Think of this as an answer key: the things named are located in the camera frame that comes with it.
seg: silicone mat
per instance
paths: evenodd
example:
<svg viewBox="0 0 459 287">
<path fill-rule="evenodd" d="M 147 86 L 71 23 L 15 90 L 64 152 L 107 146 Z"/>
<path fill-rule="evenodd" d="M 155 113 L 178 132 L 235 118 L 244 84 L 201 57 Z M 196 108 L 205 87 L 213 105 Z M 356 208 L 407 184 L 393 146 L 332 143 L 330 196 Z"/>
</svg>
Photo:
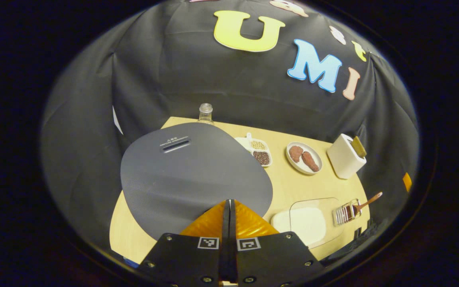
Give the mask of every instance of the silicone mat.
<svg viewBox="0 0 459 287">
<path fill-rule="evenodd" d="M 222 200 L 238 200 L 260 216 L 272 202 L 272 183 L 256 159 L 226 132 L 197 122 L 137 139 L 120 174 L 135 221 L 156 240 L 180 233 Z"/>
</svg>

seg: white plate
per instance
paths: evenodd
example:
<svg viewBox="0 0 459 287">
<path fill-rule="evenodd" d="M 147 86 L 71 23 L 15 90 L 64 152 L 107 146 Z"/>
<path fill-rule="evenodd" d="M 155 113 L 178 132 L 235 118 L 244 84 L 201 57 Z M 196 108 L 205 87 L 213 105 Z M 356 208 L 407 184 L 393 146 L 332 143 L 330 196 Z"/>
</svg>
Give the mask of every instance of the white plate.
<svg viewBox="0 0 459 287">
<path fill-rule="evenodd" d="M 313 157 L 313 160 L 315 160 L 315 163 L 319 168 L 317 172 L 312 171 L 304 163 L 304 161 L 302 160 L 302 157 L 300 158 L 299 162 L 295 162 L 295 161 L 292 160 L 292 158 L 290 156 L 290 148 L 293 147 L 294 145 L 296 145 L 297 147 L 302 147 L 302 149 L 304 149 L 304 152 L 308 152 L 308 153 L 311 154 L 311 156 Z M 297 171 L 300 171 L 301 173 L 305 173 L 305 174 L 309 174 L 309 175 L 317 174 L 318 172 L 320 172 L 322 170 L 322 167 L 323 167 L 322 159 L 315 152 L 315 150 L 312 147 L 310 147 L 309 145 L 306 145 L 305 143 L 302 143 L 302 142 L 290 142 L 286 146 L 286 158 L 288 158 L 288 161 L 290 162 L 290 164 L 293 167 L 295 167 L 297 169 Z"/>
</svg>

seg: screw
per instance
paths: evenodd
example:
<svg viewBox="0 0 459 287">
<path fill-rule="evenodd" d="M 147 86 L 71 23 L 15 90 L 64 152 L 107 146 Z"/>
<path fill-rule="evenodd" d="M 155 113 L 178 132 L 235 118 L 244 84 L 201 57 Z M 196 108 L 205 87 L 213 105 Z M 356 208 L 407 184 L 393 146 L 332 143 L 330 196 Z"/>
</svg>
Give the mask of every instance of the screw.
<svg viewBox="0 0 459 287">
<path fill-rule="evenodd" d="M 255 281 L 254 277 L 247 277 L 246 279 L 244 279 L 244 282 L 246 283 L 253 283 L 254 281 Z"/>
</svg>

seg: glass bottle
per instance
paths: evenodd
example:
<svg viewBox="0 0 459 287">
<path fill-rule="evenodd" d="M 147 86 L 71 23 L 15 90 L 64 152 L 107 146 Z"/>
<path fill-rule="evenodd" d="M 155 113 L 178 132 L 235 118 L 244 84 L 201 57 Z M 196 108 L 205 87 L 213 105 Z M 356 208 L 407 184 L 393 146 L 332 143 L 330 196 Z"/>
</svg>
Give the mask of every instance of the glass bottle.
<svg viewBox="0 0 459 287">
<path fill-rule="evenodd" d="M 204 103 L 199 106 L 199 120 L 198 122 L 202 122 L 204 124 L 209 124 L 209 125 L 214 125 L 214 122 L 212 120 L 212 111 L 214 109 L 212 108 L 211 104 Z"/>
</svg>

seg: white tray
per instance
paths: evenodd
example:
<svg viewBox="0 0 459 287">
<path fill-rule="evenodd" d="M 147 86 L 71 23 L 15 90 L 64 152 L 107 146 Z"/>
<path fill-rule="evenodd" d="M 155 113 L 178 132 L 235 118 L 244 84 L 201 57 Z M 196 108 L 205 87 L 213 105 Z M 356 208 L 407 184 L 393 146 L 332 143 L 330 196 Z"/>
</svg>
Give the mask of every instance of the white tray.
<svg viewBox="0 0 459 287">
<path fill-rule="evenodd" d="M 237 142 L 239 142 L 240 145 L 242 145 L 242 147 L 247 149 L 251 153 L 251 155 L 253 155 L 253 152 L 265 152 L 265 153 L 267 153 L 268 154 L 268 158 L 269 158 L 269 163 L 268 163 L 268 165 L 262 165 L 262 167 L 269 167 L 270 165 L 272 165 L 272 154 L 270 153 L 270 149 L 268 149 L 268 145 L 267 145 L 266 142 L 263 142 L 262 140 L 257 140 L 256 138 L 253 138 L 251 136 L 251 133 L 247 133 L 245 138 L 235 138 L 235 140 L 237 140 Z M 263 144 L 265 146 L 265 149 L 255 149 L 255 148 L 252 147 L 251 142 L 260 142 L 261 144 Z"/>
</svg>

